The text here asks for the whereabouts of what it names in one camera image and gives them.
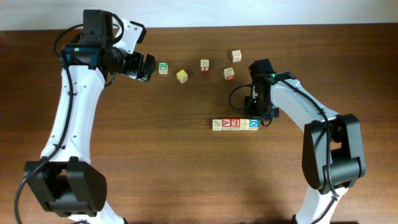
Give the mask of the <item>blue letter D block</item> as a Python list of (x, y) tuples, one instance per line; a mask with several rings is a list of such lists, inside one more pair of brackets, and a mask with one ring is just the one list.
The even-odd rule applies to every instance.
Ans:
[(257, 131), (259, 129), (259, 120), (258, 119), (250, 119), (249, 120), (249, 130)]

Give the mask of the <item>red pattern wooden block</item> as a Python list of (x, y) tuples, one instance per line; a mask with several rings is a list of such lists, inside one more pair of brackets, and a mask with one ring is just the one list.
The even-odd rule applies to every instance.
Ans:
[(210, 61), (208, 59), (200, 60), (200, 70), (202, 72), (208, 72), (210, 67)]

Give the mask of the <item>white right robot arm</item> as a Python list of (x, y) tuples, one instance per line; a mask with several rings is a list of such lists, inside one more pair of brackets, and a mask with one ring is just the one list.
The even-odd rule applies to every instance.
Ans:
[(340, 115), (307, 92), (291, 72), (275, 72), (269, 59), (249, 66), (246, 116), (271, 122), (285, 112), (303, 132), (302, 170), (308, 189), (292, 223), (330, 223), (340, 198), (366, 173), (359, 120)]

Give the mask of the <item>plain letter J block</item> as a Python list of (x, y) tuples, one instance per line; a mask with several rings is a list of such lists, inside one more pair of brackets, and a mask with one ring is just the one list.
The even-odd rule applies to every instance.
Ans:
[(240, 119), (240, 130), (247, 131), (250, 128), (249, 119)]

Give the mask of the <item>red picture wooden block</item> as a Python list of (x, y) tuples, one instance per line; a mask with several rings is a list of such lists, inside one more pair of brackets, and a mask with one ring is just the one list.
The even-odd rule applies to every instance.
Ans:
[(223, 75), (225, 80), (234, 80), (235, 78), (235, 73), (232, 67), (225, 68), (223, 71)]

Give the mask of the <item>brown picture wooden block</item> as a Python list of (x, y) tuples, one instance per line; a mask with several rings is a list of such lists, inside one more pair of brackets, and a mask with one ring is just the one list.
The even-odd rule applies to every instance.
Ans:
[(240, 50), (233, 50), (231, 52), (232, 62), (240, 62), (242, 59), (242, 54)]

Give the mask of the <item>red letter A block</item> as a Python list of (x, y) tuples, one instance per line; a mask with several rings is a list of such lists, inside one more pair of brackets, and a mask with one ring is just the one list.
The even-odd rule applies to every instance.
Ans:
[(227, 131), (231, 129), (231, 120), (229, 118), (223, 118), (222, 122), (222, 130)]

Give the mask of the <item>green letter R block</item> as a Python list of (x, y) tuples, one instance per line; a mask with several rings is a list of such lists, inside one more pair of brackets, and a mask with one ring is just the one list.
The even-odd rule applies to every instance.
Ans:
[(168, 70), (169, 70), (169, 67), (168, 67), (168, 63), (167, 62), (159, 62), (159, 64), (158, 64), (158, 72), (161, 75), (168, 74)]

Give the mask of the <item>leaf picture wooden block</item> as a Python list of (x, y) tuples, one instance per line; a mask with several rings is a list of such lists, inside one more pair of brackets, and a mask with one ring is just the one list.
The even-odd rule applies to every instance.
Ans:
[(212, 130), (213, 131), (221, 131), (223, 129), (222, 120), (221, 119), (213, 119), (212, 120)]

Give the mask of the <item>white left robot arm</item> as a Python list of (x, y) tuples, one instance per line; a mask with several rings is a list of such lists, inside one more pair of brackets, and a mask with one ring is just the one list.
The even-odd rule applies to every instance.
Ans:
[(125, 223), (106, 200), (105, 176), (91, 165), (91, 132), (103, 89), (119, 74), (149, 81), (155, 58), (135, 51), (146, 28), (112, 12), (85, 10), (81, 29), (55, 48), (62, 66), (57, 114), (39, 160), (25, 164), (22, 185), (45, 211), (74, 223)]

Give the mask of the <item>red letter E block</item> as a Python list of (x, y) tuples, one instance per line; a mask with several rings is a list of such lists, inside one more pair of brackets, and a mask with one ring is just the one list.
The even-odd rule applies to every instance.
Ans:
[(241, 120), (238, 118), (231, 119), (231, 130), (239, 131), (241, 128)]

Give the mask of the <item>yellow wooden block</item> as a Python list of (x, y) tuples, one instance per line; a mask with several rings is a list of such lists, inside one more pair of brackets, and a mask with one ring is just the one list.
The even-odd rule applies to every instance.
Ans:
[(176, 77), (180, 83), (184, 83), (188, 80), (188, 74), (185, 70), (180, 70), (179, 72), (177, 72)]

